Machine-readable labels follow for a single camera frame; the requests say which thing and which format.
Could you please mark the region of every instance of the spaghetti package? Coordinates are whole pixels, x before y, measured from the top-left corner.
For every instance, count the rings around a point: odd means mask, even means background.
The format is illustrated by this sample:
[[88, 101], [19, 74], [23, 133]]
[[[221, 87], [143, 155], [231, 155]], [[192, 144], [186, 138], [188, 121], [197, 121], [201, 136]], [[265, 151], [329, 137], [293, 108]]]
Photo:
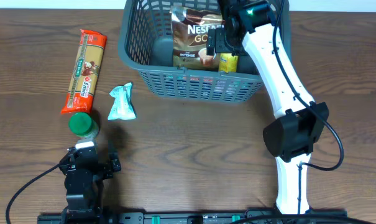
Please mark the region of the spaghetti package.
[[80, 30], [80, 45], [75, 69], [69, 84], [65, 107], [61, 114], [70, 112], [89, 113], [93, 106], [96, 81], [101, 66], [107, 37], [92, 30]]

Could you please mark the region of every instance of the wooden surface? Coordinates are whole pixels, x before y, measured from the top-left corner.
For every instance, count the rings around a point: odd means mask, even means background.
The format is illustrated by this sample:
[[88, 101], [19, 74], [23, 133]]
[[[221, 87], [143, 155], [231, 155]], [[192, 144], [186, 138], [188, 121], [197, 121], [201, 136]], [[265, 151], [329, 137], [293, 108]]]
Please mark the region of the wooden surface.
[[[308, 200], [376, 222], [376, 14], [291, 16], [297, 73], [318, 102], [327, 102], [346, 148], [339, 170], [309, 170]], [[100, 145], [117, 142], [123, 170], [109, 181], [105, 204], [150, 212], [271, 207], [277, 172], [262, 140], [273, 120], [265, 92], [241, 105], [158, 98], [118, 57], [121, 18], [122, 11], [0, 10], [0, 223], [12, 195], [78, 140], [60, 110], [80, 28], [109, 37], [94, 108]], [[109, 92], [127, 82], [134, 83], [137, 119], [109, 122]], [[325, 131], [312, 162], [331, 166], [337, 158]], [[26, 189], [12, 207], [13, 223], [61, 211], [63, 181], [56, 170]]]

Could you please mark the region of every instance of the light blue packet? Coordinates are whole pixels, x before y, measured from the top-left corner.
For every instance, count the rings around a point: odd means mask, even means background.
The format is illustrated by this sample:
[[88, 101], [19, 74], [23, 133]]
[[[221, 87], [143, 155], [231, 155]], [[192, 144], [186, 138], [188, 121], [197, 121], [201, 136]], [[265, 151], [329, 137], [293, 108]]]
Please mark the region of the light blue packet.
[[132, 83], [127, 83], [124, 86], [117, 86], [111, 92], [110, 95], [115, 97], [114, 103], [109, 113], [108, 120], [113, 119], [136, 119], [134, 109], [131, 105], [131, 88]]

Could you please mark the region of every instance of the gray basket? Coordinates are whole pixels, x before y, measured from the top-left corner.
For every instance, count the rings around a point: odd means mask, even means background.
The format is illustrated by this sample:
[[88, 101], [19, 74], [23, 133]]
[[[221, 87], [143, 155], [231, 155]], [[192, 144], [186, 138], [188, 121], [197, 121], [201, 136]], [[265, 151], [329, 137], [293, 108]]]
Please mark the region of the gray basket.
[[[268, 0], [278, 11], [281, 0]], [[290, 56], [288, 1], [281, 33]], [[150, 91], [159, 96], [240, 103], [261, 86], [262, 79], [249, 56], [239, 57], [236, 73], [173, 67], [171, 6], [219, 12], [217, 0], [128, 0], [119, 38], [119, 56], [139, 71]]]

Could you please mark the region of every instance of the yellow container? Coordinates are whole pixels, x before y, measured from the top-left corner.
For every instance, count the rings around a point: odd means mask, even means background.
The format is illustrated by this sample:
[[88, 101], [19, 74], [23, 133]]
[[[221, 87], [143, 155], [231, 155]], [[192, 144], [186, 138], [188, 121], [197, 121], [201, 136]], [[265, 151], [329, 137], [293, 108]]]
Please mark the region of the yellow container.
[[221, 54], [221, 59], [219, 60], [219, 67], [218, 71], [228, 72], [236, 72], [237, 68], [237, 61], [239, 56], [232, 56], [232, 54]]

